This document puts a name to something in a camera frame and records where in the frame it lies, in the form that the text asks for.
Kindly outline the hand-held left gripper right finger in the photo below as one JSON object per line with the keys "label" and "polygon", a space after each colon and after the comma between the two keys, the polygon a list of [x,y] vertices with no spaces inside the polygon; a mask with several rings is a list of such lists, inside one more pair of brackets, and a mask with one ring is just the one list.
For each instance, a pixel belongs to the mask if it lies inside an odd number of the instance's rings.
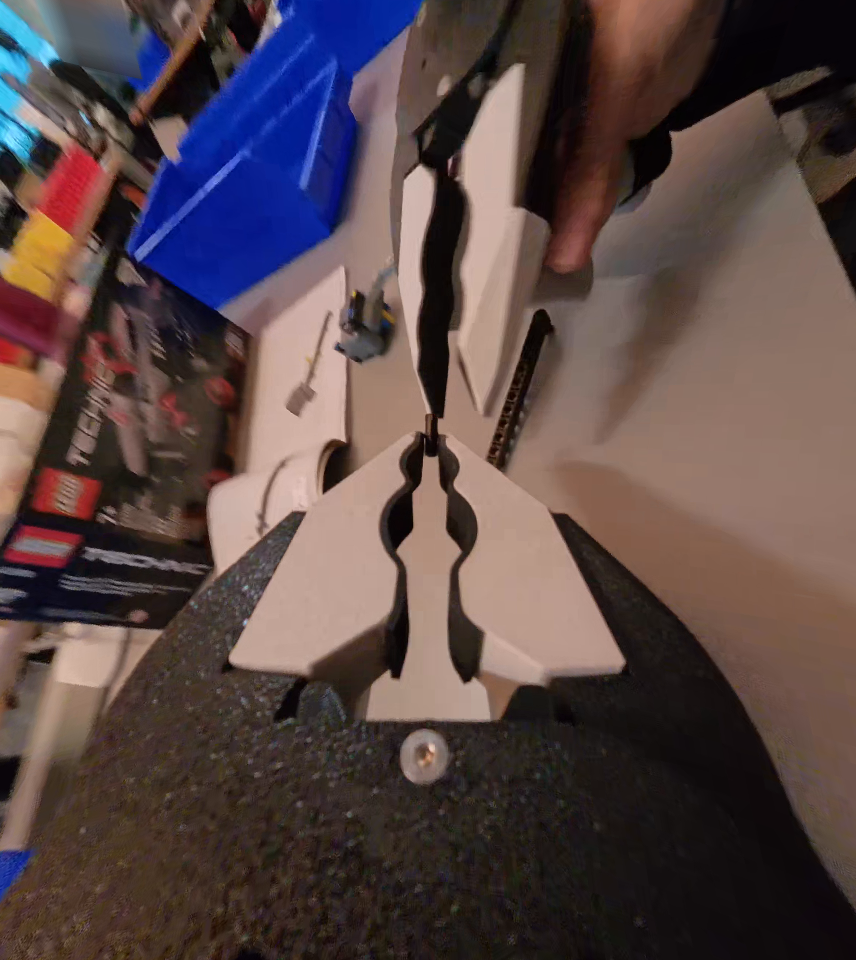
{"label": "hand-held left gripper right finger", "polygon": [[458,677],[506,714],[519,690],[620,674],[626,657],[551,511],[457,438],[439,439],[437,462],[458,548],[447,614]]}

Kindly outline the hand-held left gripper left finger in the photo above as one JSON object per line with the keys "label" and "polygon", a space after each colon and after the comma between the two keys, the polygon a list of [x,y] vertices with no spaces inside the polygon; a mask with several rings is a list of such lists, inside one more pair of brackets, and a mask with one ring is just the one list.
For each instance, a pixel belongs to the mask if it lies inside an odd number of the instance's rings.
{"label": "hand-held left gripper left finger", "polygon": [[351,708],[408,651],[407,572],[425,438],[405,435],[328,490],[300,522],[228,661],[322,682]]}

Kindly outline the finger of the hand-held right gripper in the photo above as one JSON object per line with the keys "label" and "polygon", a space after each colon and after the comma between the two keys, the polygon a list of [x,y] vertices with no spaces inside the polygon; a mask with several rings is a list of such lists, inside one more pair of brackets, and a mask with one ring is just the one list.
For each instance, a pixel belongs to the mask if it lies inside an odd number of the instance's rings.
{"label": "finger of the hand-held right gripper", "polygon": [[436,171],[417,165],[403,182],[398,281],[411,363],[425,412],[446,411],[446,211]]}
{"label": "finger of the hand-held right gripper", "polygon": [[464,219],[449,325],[471,402],[483,416],[491,414],[506,378],[549,232],[547,222],[522,204],[529,87],[529,67],[509,66],[482,96],[457,152]]}

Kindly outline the person's right hand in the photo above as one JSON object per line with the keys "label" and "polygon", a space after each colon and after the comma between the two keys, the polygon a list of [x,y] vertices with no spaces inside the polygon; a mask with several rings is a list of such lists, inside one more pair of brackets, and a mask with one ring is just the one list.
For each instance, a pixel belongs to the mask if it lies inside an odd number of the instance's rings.
{"label": "person's right hand", "polygon": [[570,275],[590,263],[617,202],[629,143],[694,90],[722,21],[722,1],[589,1],[586,90],[567,122],[545,265]]}

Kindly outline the grey blue toy brick assembly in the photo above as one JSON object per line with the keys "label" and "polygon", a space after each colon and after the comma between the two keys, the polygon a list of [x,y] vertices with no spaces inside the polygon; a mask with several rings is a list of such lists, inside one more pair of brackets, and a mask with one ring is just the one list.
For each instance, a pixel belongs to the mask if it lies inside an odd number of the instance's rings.
{"label": "grey blue toy brick assembly", "polygon": [[367,292],[356,289],[348,297],[339,316],[335,350],[349,361],[367,363],[385,355],[391,346],[397,322],[387,304],[385,288],[396,275],[396,264],[389,262]]}

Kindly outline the white instruction booklet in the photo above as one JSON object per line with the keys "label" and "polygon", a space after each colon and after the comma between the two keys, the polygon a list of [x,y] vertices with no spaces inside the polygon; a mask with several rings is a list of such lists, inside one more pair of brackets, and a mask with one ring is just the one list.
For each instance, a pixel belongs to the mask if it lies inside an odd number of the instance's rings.
{"label": "white instruction booklet", "polygon": [[329,458],[349,443],[348,358],[336,348],[347,295],[347,272],[339,266],[257,337],[240,465],[213,487],[207,504],[218,574],[290,513],[317,503]]}

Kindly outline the black perforated toy beam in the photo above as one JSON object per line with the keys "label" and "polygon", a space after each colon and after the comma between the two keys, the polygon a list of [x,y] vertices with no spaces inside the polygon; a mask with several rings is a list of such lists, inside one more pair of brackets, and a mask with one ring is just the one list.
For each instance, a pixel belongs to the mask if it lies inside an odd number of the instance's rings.
{"label": "black perforated toy beam", "polygon": [[486,455],[486,462],[501,473],[506,472],[517,443],[535,374],[545,345],[553,334],[554,324],[549,312],[538,308],[532,314]]}

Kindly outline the black toy set box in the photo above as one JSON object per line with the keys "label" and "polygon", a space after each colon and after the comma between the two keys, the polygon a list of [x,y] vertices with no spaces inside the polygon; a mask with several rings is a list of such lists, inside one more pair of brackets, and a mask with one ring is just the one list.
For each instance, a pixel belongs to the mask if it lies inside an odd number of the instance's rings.
{"label": "black toy set box", "polygon": [[0,541],[0,621],[160,630],[214,570],[252,338],[117,248]]}

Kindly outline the wooden stick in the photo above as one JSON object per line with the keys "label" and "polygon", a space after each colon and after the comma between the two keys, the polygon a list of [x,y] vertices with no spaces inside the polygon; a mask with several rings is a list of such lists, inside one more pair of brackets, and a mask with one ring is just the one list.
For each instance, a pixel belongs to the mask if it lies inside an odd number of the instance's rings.
{"label": "wooden stick", "polygon": [[203,2],[192,12],[189,25],[170,50],[161,71],[152,83],[141,92],[129,111],[128,119],[133,126],[140,126],[152,115],[158,98],[170,87],[192,56],[196,47],[205,39],[206,26],[216,2]]}

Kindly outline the red box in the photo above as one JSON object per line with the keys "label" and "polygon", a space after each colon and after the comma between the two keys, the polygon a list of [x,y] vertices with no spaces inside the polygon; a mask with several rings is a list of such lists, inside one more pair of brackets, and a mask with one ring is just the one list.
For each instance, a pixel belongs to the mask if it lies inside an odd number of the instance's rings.
{"label": "red box", "polygon": [[74,234],[87,207],[106,180],[105,167],[77,145],[62,151],[45,178],[35,211],[68,234]]}

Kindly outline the yellow box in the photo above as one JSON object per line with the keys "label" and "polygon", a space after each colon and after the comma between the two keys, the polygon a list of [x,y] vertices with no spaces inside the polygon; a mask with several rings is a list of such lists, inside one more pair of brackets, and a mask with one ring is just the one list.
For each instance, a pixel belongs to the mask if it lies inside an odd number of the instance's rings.
{"label": "yellow box", "polygon": [[40,210],[33,210],[15,236],[1,277],[13,287],[54,303],[74,246],[69,231]]}

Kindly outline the maroon box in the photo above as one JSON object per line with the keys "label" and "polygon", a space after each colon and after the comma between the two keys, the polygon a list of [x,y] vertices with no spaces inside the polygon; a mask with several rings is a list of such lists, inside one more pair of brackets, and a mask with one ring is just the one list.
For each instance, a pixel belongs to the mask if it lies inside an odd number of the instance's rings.
{"label": "maroon box", "polygon": [[70,354],[76,327],[61,308],[0,276],[0,339],[62,362]]}

